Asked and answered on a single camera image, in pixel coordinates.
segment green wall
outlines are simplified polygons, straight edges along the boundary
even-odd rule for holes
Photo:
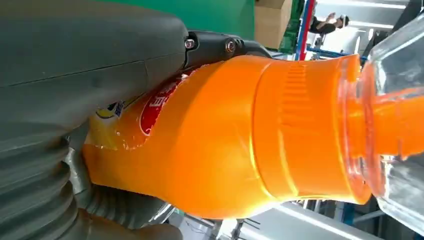
[[[178,16],[190,30],[213,31],[254,39],[255,0],[108,0]]]

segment gray machine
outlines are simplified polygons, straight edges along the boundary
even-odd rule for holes
[[[184,24],[115,3],[6,0],[0,28],[0,239],[180,239],[168,224],[138,229],[159,199],[89,186],[76,202],[63,160],[96,108],[179,72]]]

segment cardboard box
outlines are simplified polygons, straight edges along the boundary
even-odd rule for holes
[[[292,0],[257,0],[254,6],[254,39],[279,49],[292,12]]]

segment red label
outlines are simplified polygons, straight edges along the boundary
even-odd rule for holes
[[[184,77],[178,77],[165,84],[155,94],[153,94],[147,103],[144,105],[144,109],[141,112],[140,117],[140,128],[144,135],[149,136],[152,127],[155,125],[159,114],[161,113],[162,107],[172,93],[177,89],[184,80]]]

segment orange bottle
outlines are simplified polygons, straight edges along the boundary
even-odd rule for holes
[[[201,67],[90,118],[83,154],[91,180],[209,219],[305,198],[363,204],[371,192],[350,171],[341,87],[359,73],[357,55],[239,56]]]

